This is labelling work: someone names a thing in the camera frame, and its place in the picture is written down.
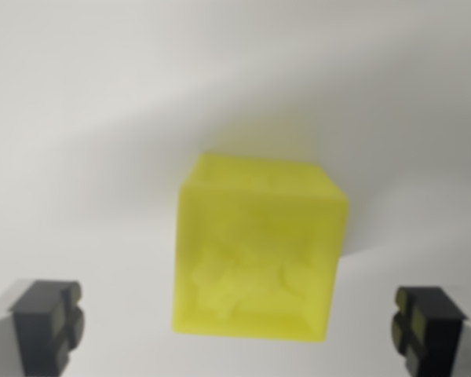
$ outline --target yellow cube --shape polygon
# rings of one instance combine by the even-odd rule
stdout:
[[[200,156],[180,193],[173,329],[323,341],[347,212],[317,165]]]

